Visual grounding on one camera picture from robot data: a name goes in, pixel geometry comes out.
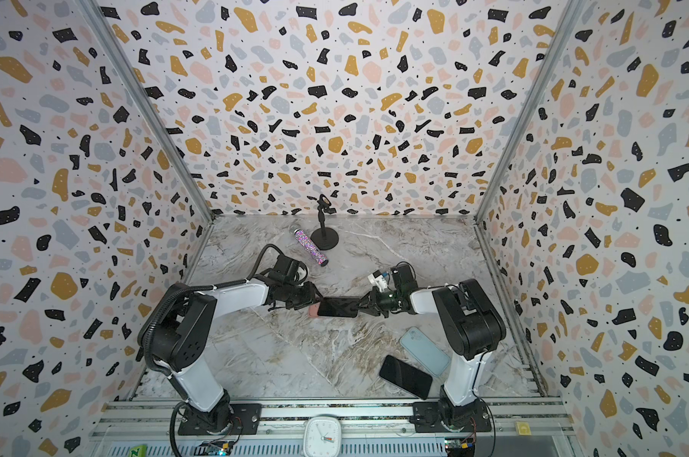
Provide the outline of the black phone case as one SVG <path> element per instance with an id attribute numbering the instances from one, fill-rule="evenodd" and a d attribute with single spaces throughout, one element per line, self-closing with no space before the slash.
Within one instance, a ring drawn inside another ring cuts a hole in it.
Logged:
<path id="1" fill-rule="evenodd" d="M 356 318 L 359 314 L 359 302 L 357 297 L 326 297 L 319 304 L 317 316 Z"/>

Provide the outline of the pink phone case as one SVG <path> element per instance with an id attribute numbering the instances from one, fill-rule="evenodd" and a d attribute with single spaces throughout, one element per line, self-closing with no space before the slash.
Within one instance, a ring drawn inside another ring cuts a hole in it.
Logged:
<path id="1" fill-rule="evenodd" d="M 315 304 L 308 308 L 308 313 L 311 318 L 317 318 L 319 316 L 319 304 Z"/>

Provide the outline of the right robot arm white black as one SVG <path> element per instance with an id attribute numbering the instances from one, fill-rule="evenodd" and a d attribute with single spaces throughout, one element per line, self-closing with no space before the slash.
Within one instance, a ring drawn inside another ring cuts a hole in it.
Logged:
<path id="1" fill-rule="evenodd" d="M 506 337 L 504 320 L 481 284 L 466 279 L 457 285 L 421 287 L 407 262 L 397 264 L 388 273 L 377 270 L 367 280 L 372 289 L 361 299 L 360 312 L 382 317 L 400 312 L 439 316 L 452 350 L 441 394 L 443 410 L 456 414 L 476 405 L 487 363 Z"/>

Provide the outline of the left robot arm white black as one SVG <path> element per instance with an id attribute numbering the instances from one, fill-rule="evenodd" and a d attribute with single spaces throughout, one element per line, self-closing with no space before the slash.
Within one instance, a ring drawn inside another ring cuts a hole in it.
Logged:
<path id="1" fill-rule="evenodd" d="M 227 402 L 203 353 L 215 320 L 248 308 L 301 310 L 323 295 L 306 269 L 288 257 L 261 273 L 216 285 L 171 286 L 138 334 L 141 356 L 161 373 L 194 411 L 211 413 Z"/>

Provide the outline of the light blue phone case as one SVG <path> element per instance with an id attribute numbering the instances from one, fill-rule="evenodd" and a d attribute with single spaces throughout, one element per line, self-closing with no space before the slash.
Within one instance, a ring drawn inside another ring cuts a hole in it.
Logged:
<path id="1" fill-rule="evenodd" d="M 441 377 L 449 368 L 450 357 L 418 328 L 409 329 L 400 343 L 431 374 Z"/>

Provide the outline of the black phone near front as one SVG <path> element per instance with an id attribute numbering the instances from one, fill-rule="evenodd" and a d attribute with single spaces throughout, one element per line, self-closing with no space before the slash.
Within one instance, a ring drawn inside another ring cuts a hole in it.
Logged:
<path id="1" fill-rule="evenodd" d="M 386 382 L 422 400 L 428 398 L 433 383 L 433 377 L 430 374 L 392 355 L 386 355 L 384 357 L 379 376 L 386 380 Z"/>

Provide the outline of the purple glitter tube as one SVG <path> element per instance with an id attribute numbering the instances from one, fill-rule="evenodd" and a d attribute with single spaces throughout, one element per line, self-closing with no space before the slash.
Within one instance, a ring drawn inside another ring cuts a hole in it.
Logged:
<path id="1" fill-rule="evenodd" d="M 328 264 L 328 258 L 302 228 L 294 226 L 290 231 L 297 242 L 311 255 L 320 267 L 325 267 Z"/>

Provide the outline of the white square clock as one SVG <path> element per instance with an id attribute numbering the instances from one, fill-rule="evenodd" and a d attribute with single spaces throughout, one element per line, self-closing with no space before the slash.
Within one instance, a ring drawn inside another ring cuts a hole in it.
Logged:
<path id="1" fill-rule="evenodd" d="M 304 430 L 305 457 L 337 457 L 342 447 L 342 425 L 337 418 L 312 417 Z"/>

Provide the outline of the right circuit board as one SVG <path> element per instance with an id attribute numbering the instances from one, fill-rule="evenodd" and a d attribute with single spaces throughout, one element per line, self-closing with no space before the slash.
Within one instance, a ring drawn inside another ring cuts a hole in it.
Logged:
<path id="1" fill-rule="evenodd" d="M 447 457 L 474 457 L 475 440 L 472 437 L 447 439 L 444 441 Z"/>

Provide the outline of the circuit board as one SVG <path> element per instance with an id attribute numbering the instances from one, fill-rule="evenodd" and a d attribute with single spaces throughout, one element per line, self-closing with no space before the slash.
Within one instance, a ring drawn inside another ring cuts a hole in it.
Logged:
<path id="1" fill-rule="evenodd" d="M 475 440 L 472 437 L 447 439 L 444 441 L 447 457 L 474 457 Z"/>
<path id="2" fill-rule="evenodd" d="M 199 445 L 196 456 L 231 456 L 234 450 L 234 442 L 216 440 Z"/>

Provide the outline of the left circuit board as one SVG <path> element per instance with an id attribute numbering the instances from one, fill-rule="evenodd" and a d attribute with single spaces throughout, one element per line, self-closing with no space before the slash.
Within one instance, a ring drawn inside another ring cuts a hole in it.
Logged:
<path id="1" fill-rule="evenodd" d="M 199 445 L 196 456 L 231 456 L 234 450 L 234 442 L 216 440 Z"/>

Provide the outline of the yellow sticker tag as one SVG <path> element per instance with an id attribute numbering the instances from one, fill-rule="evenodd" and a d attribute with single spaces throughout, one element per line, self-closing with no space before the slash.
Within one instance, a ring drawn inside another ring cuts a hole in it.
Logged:
<path id="1" fill-rule="evenodd" d="M 518 421 L 515 423 L 516 432 L 519 436 L 531 436 L 531 426 L 527 422 Z"/>

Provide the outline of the green label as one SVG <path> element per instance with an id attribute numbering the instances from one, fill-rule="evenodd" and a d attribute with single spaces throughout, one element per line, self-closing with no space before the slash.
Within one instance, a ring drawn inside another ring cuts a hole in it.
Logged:
<path id="1" fill-rule="evenodd" d="M 138 445 L 136 447 L 131 447 L 127 453 L 127 457 L 146 457 L 148 447 L 147 445 Z"/>

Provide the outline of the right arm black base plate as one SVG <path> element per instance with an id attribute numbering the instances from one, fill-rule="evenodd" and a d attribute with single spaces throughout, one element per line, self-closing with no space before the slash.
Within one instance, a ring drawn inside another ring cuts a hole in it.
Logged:
<path id="1" fill-rule="evenodd" d="M 461 407 L 452 406 L 447 400 L 416 402 L 409 423 L 418 433 L 471 433 L 492 430 L 491 415 L 483 401 Z"/>

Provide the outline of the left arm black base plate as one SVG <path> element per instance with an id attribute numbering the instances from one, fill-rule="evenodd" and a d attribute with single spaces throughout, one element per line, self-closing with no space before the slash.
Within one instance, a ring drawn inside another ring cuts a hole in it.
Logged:
<path id="1" fill-rule="evenodd" d="M 262 405 L 233 403 L 202 412 L 192 407 L 184 409 L 181 436 L 255 435 L 262 416 Z"/>

